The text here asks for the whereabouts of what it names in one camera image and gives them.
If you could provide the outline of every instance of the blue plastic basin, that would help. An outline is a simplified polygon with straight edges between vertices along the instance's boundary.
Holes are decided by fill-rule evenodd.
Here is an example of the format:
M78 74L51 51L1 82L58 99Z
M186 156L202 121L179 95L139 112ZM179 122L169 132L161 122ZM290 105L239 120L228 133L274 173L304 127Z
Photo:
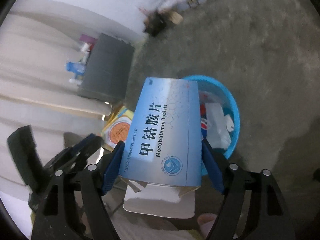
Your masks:
M233 98L230 91L222 83L220 83L218 80L212 77L203 76L203 75L194 75L194 76L184 77L183 79L197 81L199 91L207 91L216 95L219 98L219 103L222 105L224 115L230 114L233 120L235 129L230 133L231 144L224 153L224 156L227 159L229 159L236 148L239 134L240 134L240 115L239 115L239 109L235 99ZM208 174L203 163L202 163L201 172L202 172L202 175Z

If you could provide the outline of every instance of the logo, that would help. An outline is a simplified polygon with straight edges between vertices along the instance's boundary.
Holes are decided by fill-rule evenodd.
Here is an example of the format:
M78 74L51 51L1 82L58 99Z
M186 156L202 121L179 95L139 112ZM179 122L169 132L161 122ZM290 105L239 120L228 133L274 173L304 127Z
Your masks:
M168 174L169 176L175 176L180 173L182 170L182 162L176 156L167 156L161 162L161 169L164 174Z
M201 118L201 128L207 130L208 128L208 121L205 118Z

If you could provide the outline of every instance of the white curtain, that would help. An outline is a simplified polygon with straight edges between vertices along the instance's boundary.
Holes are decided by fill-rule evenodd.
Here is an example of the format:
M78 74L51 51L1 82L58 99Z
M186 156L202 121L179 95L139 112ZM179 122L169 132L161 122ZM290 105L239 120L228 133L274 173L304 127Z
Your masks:
M81 58L79 44L38 21L8 15L0 28L0 94L66 111L109 115L103 102L76 95L68 61Z
M85 137L99 133L103 102L76 95L68 82L67 61L80 59L79 44L35 20L8 15L0 27L0 176L23 184L6 139L31 125L45 164L65 147L68 132Z

